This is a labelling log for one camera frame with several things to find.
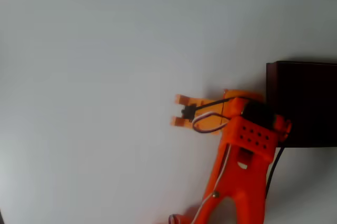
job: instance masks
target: white wall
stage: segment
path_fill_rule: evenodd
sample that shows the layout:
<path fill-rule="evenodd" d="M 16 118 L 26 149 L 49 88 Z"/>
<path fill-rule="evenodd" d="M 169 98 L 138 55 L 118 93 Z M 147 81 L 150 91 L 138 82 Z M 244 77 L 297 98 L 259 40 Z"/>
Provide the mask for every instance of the white wall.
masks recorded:
<path fill-rule="evenodd" d="M 8 224 L 146 224 L 183 213 L 202 196 L 219 138 L 170 127 L 180 110 L 174 95 L 263 90 L 267 62 L 337 55 L 337 0 L 0 7 L 0 208 Z M 265 223 L 335 223 L 335 154 L 286 150 Z"/>

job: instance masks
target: black wire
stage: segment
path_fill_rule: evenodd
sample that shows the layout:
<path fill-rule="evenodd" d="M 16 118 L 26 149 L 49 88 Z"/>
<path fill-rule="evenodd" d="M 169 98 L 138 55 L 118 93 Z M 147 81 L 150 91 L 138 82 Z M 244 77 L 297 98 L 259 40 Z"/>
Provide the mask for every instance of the black wire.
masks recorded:
<path fill-rule="evenodd" d="M 251 100 L 251 101 L 256 101 L 255 99 L 251 99 L 251 98 L 247 98 L 247 97 L 241 97 L 241 96 L 235 96 L 235 97 L 231 97 L 231 98 L 227 98 L 227 99 L 220 99 L 220 100 L 217 100 L 217 101 L 214 101 L 214 102 L 211 102 L 211 103 L 207 103 L 205 105 L 202 105 L 202 106 L 198 106 L 195 108 L 195 110 L 199 110 L 199 109 L 203 109 L 205 107 L 211 107 L 211 106 L 214 106 L 214 105 L 217 105 L 217 104 L 221 104 L 221 103 L 225 103 L 225 102 L 228 102 L 232 99 L 235 99 L 235 98 L 242 98 L 242 99 L 247 99 L 247 100 Z"/>
<path fill-rule="evenodd" d="M 265 188 L 265 197 L 266 198 L 267 198 L 267 194 L 268 194 L 268 191 L 269 191 L 270 183 L 272 181 L 272 177 L 273 177 L 273 174 L 274 174 L 275 167 L 276 167 L 277 162 L 279 161 L 283 151 L 284 151 L 284 147 L 281 147 L 281 149 L 279 150 L 279 153 L 277 154 L 277 156 L 275 158 L 272 169 L 270 170 L 267 185 L 266 185 L 266 188 Z"/>

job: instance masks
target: orange robotic arm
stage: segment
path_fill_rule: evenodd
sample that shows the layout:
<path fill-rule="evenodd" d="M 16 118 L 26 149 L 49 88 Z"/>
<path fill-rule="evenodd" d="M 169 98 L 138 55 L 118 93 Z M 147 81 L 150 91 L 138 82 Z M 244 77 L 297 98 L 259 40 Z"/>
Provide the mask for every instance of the orange robotic arm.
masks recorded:
<path fill-rule="evenodd" d="M 187 108 L 182 111 L 183 118 L 173 120 L 176 126 L 194 129 L 206 126 L 217 129 L 219 124 L 227 123 L 222 129 L 215 164 L 198 212 L 194 219 L 171 215 L 170 224 L 205 224 L 225 197 L 231 197 L 236 204 L 238 224 L 263 224 L 268 166 L 273 161 L 278 142 L 288 136 L 291 123 L 263 104 L 260 95 L 235 90 L 225 92 L 224 98 L 219 104 L 205 102 L 209 106 L 204 106 L 202 99 L 185 102 Z M 213 103 L 217 106 L 215 113 L 221 116 L 205 118 L 207 122 L 200 120 L 195 128 L 193 110 L 203 106 L 207 109 L 203 112 L 209 113 L 214 111 Z"/>

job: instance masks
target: black box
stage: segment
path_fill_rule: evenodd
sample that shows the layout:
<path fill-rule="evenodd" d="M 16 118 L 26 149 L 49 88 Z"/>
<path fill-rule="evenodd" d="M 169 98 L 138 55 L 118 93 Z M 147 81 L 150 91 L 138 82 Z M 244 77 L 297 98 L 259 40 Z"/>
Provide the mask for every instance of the black box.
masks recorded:
<path fill-rule="evenodd" d="M 337 147 L 337 64 L 278 61 L 266 70 L 267 103 L 293 123 L 280 146 Z"/>

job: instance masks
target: white wire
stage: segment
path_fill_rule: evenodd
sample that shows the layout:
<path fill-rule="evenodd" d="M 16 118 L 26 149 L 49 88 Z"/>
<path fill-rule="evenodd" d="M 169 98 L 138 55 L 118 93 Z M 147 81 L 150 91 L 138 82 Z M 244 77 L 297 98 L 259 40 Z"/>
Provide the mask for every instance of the white wire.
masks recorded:
<path fill-rule="evenodd" d="M 231 151 L 231 145 L 229 145 L 227 151 L 225 152 L 226 159 L 225 159 L 225 162 L 224 162 L 224 164 L 223 164 L 223 166 L 222 166 L 221 172 L 220 172 L 220 174 L 219 174 L 219 176 L 218 176 L 218 178 L 217 178 L 217 180 L 216 180 L 216 182 L 215 182 L 214 189 L 213 189 L 213 193 L 216 191 L 217 184 L 219 183 L 219 181 L 220 181 L 220 179 L 221 179 L 221 177 L 222 177 L 222 175 L 223 175 L 223 173 L 224 173 L 224 171 L 225 171 L 225 167 L 226 167 L 226 163 L 227 163 L 227 161 L 228 161 L 228 157 L 229 157 L 229 155 L 230 155 L 230 151 Z M 209 195 L 208 195 L 208 196 L 201 202 L 201 204 L 200 204 L 200 206 L 199 206 L 199 209 L 198 209 L 198 211 L 196 212 L 196 214 L 195 214 L 195 216 L 194 216 L 194 219 L 192 220 L 191 224 L 194 224 L 194 223 L 195 223 L 195 221 L 196 221 L 196 219 L 197 219 L 197 217 L 198 217 L 198 215 L 199 215 L 199 213 L 200 213 L 200 211 L 201 211 L 203 205 L 204 205 L 204 204 L 211 198 L 211 196 L 213 195 L 213 193 L 209 194 Z"/>
<path fill-rule="evenodd" d="M 205 119 L 205 118 L 208 118 L 210 116 L 219 116 L 221 118 L 226 118 L 228 119 L 226 116 L 223 116 L 219 113 L 216 113 L 216 112 L 213 112 L 213 111 L 209 111 L 209 112 L 206 112 L 206 113 L 203 113 L 197 117 L 195 117 L 192 121 L 192 127 L 195 131 L 199 132 L 199 133 L 212 133 L 212 132 L 215 132 L 215 131 L 218 131 L 220 129 L 222 129 L 223 127 L 225 127 L 227 125 L 227 122 L 217 126 L 217 127 L 214 127 L 214 128 L 211 128 L 211 129 L 207 129 L 207 130 L 201 130 L 201 129 L 197 129 L 195 127 L 195 124 L 198 123 L 199 121 Z"/>

